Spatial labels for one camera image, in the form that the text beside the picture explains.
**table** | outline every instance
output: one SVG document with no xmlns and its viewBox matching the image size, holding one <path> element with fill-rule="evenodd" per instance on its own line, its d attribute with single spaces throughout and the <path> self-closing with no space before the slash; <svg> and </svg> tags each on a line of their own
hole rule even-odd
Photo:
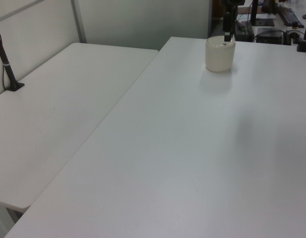
<svg viewBox="0 0 306 238">
<path fill-rule="evenodd" d="M 0 95 L 0 205 L 24 212 L 157 51 L 72 44 Z"/>
<path fill-rule="evenodd" d="M 6 238 L 306 238 L 306 53 L 204 51 L 172 37 Z"/>
</svg>

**white wall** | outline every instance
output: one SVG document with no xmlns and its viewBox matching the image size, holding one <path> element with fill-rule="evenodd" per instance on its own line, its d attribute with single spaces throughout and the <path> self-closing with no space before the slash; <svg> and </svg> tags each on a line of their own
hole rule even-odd
<svg viewBox="0 0 306 238">
<path fill-rule="evenodd" d="M 79 42 L 70 0 L 44 0 L 1 21 L 0 33 L 17 80 L 71 43 Z M 0 93 L 1 74 L 0 60 Z"/>
<path fill-rule="evenodd" d="M 87 43 L 160 50 L 171 36 L 207 38 L 210 0 L 75 0 Z"/>
</svg>

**white tabletop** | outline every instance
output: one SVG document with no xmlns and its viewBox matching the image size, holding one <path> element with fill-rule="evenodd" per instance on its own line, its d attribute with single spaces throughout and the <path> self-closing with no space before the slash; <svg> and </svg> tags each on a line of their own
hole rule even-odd
<svg viewBox="0 0 306 238">
<path fill-rule="evenodd" d="M 0 95 L 0 204 L 24 211 L 157 51 L 73 44 Z"/>
<path fill-rule="evenodd" d="M 306 238 L 306 54 L 204 52 L 171 38 L 7 238 Z"/>
</svg>

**white cup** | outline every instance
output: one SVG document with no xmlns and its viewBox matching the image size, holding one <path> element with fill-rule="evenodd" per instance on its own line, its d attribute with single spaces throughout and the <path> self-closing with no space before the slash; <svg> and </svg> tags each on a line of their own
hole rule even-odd
<svg viewBox="0 0 306 238">
<path fill-rule="evenodd" d="M 206 40 L 206 67 L 210 71 L 221 72 L 231 68 L 236 43 L 224 41 L 224 36 L 214 36 Z"/>
</svg>

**white table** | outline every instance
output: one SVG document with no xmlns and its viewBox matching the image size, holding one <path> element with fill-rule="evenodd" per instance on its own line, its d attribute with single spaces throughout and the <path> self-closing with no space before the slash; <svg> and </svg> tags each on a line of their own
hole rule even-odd
<svg viewBox="0 0 306 238">
<path fill-rule="evenodd" d="M 306 54 L 204 48 L 171 38 L 7 238 L 306 238 Z"/>
<path fill-rule="evenodd" d="M 25 211 L 157 51 L 72 44 L 0 95 L 0 204 Z"/>
</svg>

